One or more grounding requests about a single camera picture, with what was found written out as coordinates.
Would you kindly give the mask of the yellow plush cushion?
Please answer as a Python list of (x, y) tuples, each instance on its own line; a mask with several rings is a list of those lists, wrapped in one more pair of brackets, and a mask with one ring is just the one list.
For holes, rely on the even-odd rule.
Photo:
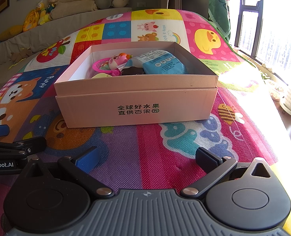
[(0, 41), (6, 41), (23, 32), (23, 25), (9, 27), (0, 34)]

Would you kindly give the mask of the pink pig toy figure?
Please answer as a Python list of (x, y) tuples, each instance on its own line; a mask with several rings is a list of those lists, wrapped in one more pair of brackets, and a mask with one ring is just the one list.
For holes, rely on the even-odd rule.
[(126, 54), (126, 53), (117, 54), (117, 55), (110, 58), (109, 68), (111, 70), (114, 70), (114, 69), (120, 67), (121, 65), (125, 64), (126, 62), (128, 62), (128, 60), (131, 58), (132, 58), (132, 55), (130, 55), (130, 54)]

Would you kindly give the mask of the yellow plush doll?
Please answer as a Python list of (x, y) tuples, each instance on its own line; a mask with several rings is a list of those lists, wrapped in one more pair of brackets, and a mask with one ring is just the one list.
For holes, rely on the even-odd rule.
[(56, 7), (59, 0), (47, 0), (47, 1), (48, 1), (47, 7), (43, 8), (41, 10), (39, 20), (38, 20), (39, 25), (43, 25), (43, 24), (51, 21), (50, 14), (51, 14), (52, 10)]

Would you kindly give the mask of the orange yellow plush backpack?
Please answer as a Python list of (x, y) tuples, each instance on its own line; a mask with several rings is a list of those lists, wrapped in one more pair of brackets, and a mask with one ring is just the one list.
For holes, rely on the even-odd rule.
[(39, 14), (38, 9), (33, 9), (28, 13), (23, 23), (23, 32), (38, 26)]

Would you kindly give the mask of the beige folded blanket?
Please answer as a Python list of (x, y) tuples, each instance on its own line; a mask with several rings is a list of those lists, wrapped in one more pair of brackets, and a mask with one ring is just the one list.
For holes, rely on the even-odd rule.
[(52, 20), (98, 10), (95, 0), (58, 0), (50, 12)]

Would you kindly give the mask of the colourful cartoon play mat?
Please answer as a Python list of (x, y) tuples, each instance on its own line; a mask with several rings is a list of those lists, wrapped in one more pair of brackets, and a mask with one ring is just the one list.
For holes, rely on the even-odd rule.
[[(90, 46), (129, 41), (174, 41), (219, 77), (208, 120), (183, 123), (68, 128), (54, 82)], [(198, 147), (241, 162), (262, 157), (291, 198), (291, 141), (259, 70), (233, 51), (213, 23), (194, 12), (149, 9), (100, 16), (45, 45), (0, 89), (0, 142), (43, 136), (41, 159), (55, 161), (97, 146), (91, 172), (113, 189), (175, 188), (201, 178)], [(291, 234), (291, 213), (285, 224)]]

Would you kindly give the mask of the pink plastic toy net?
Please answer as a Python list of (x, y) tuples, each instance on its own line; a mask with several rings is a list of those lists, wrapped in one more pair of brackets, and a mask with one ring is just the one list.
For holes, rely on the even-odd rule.
[(98, 73), (104, 73), (110, 76), (120, 76), (121, 71), (118, 68), (114, 70), (111, 70), (109, 68), (109, 60), (110, 58), (105, 58), (94, 62), (92, 65), (92, 69)]

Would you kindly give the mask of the yellow pudding toy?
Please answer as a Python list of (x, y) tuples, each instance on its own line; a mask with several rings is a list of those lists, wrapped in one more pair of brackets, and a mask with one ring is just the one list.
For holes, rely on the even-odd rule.
[(129, 75), (144, 75), (145, 71), (143, 68), (129, 67), (123, 68), (122, 71), (119, 69), (115, 70), (97, 70), (97, 74), (92, 78), (105, 78), (105, 77), (115, 77), (115, 76), (129, 76)]

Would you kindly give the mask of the blue white wipes packet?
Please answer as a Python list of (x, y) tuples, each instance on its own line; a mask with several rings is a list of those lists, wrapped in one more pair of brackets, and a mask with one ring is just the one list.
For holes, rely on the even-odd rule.
[(131, 58), (127, 66), (142, 68), (146, 74), (187, 74), (185, 65), (166, 50), (154, 50)]

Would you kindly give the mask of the black window frame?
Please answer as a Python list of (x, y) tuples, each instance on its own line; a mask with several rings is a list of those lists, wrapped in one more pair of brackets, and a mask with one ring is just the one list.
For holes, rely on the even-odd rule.
[(263, 23), (263, 0), (239, 0), (235, 46), (255, 59)]

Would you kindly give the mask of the green hanging towel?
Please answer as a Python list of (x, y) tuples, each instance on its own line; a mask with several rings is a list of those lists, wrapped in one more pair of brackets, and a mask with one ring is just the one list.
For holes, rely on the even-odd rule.
[(230, 40), (231, 23), (229, 14), (229, 0), (209, 0), (209, 21), (217, 28), (226, 41)]

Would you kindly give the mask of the beige sofa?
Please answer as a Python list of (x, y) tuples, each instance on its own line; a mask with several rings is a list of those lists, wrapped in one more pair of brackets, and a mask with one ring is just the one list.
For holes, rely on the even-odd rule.
[[(0, 34), (11, 26), (23, 23), (27, 14), (40, 1), (45, 0), (10, 0), (9, 8), (0, 14)], [(126, 9), (98, 10), (56, 19), (1, 42), (0, 89), (24, 66), (24, 62), (21, 62), (11, 67), (9, 60), (11, 53), (20, 52), (22, 49), (31, 49), (34, 53), (39, 52), (85, 25), (107, 16), (128, 12), (141, 3), (145, 3), (147, 7), (166, 8), (168, 0), (130, 0)]]

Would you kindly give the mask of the brown plush toy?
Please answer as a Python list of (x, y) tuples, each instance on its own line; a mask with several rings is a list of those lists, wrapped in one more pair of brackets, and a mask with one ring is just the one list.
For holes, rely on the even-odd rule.
[(16, 64), (18, 62), (20, 62), (21, 60), (23, 59), (26, 59), (30, 56), (33, 55), (33, 52), (31, 49), (22, 49), (20, 52), (18, 53), (11, 53), (11, 56), (10, 56), (10, 60)]

